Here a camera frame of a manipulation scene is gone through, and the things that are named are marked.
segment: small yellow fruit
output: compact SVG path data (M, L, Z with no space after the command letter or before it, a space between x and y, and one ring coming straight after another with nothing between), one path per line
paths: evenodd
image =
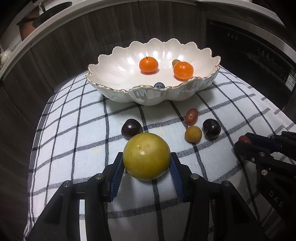
M178 60L178 59L174 59L174 60L172 61L172 66L174 67L175 64L178 63L178 62L180 62L180 60Z
M143 181L160 177L170 165L170 148L160 136L140 133L133 136L123 150L127 172Z
M202 138L202 131L197 126L191 126L185 131L185 140L189 142L199 142Z

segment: white ceramic bowl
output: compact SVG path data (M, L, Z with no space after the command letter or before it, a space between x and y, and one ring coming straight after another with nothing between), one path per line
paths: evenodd
M141 73L139 62L146 56L158 61L156 73ZM176 79L174 59L190 63L194 68L193 78ZM194 42L180 44L176 39L167 42L151 39L142 44L134 41L127 48L115 47L110 55L101 54L98 64L89 65L86 79L113 101L156 105L164 100L185 100L208 87L218 74L220 60L220 56L212 57L211 49L200 50ZM166 88L154 88L157 82L162 82Z

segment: white checkered towel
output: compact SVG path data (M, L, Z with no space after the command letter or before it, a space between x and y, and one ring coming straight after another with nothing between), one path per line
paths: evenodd
M184 140L186 112L197 108L196 126L213 118L222 131L214 141L204 136L197 144ZM50 98L40 119L30 160L28 236L38 216L61 183L79 183L102 172L123 151L124 122L134 118L145 132L161 136L180 162L206 180L230 180L244 198L266 235L272 237L281 220L255 188L256 169L239 162L233 152L238 137L246 132L263 136L296 131L294 123L251 86L221 68L214 83L181 102L165 101L156 106L113 102L79 75ZM282 154L280 161L295 165ZM111 237L116 240L181 240L189 204L176 196L170 172L152 182L139 181L125 173L117 197L108 203ZM80 208L81 240L85 241L84 207ZM209 239L213 238L210 217Z

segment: pan handle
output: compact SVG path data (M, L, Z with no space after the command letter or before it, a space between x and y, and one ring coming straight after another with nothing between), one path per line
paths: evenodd
M20 25L23 25L25 23L28 23L28 22L31 22L31 21L34 21L36 19L38 19L39 17L33 17L33 18L23 18L21 21L17 22L17 26L20 26Z
M46 12L45 7L41 1L38 3L38 6L43 12Z

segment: mandarin orange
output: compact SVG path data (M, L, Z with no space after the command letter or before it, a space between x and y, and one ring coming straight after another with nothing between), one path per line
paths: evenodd
M188 80L193 77L193 66L188 62L178 62L174 66L175 76L182 80Z
M158 62L153 57L145 57L139 63L140 70L143 73L153 73L158 69Z

